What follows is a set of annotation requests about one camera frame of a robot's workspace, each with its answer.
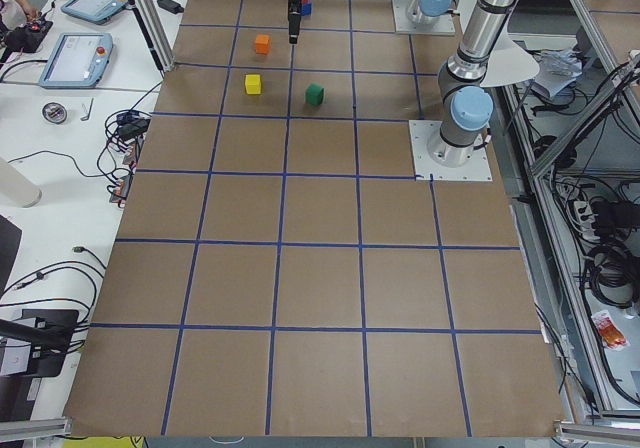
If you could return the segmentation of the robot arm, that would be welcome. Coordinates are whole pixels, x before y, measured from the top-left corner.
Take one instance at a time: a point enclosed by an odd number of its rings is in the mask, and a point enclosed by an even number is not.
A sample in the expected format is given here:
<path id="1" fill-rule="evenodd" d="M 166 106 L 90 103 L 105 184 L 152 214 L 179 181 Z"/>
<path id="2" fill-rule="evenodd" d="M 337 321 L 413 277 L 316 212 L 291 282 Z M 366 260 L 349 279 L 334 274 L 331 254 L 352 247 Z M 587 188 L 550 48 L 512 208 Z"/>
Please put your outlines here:
<path id="1" fill-rule="evenodd" d="M 449 13 L 453 2 L 454 0 L 410 0 L 406 16 L 417 25 L 433 24 Z"/>
<path id="2" fill-rule="evenodd" d="M 490 55 L 518 0 L 477 0 L 456 53 L 440 69 L 444 108 L 439 133 L 429 141 L 438 162 L 467 158 L 491 118 L 493 101 L 480 87 Z"/>

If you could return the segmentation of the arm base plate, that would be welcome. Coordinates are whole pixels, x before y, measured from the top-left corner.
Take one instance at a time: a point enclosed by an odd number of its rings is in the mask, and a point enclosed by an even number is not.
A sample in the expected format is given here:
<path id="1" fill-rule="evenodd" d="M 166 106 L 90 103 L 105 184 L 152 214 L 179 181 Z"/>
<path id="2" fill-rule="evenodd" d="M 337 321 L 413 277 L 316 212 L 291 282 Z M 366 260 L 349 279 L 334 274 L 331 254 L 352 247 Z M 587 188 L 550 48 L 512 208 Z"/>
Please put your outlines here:
<path id="1" fill-rule="evenodd" d="M 428 17 L 421 12 L 418 0 L 392 0 L 392 8 L 397 33 L 453 36 L 456 32 L 451 14 Z"/>
<path id="2" fill-rule="evenodd" d="M 410 120 L 414 176 L 422 181 L 491 182 L 492 174 L 482 136 L 471 146 L 457 148 L 440 137 L 439 120 Z"/>

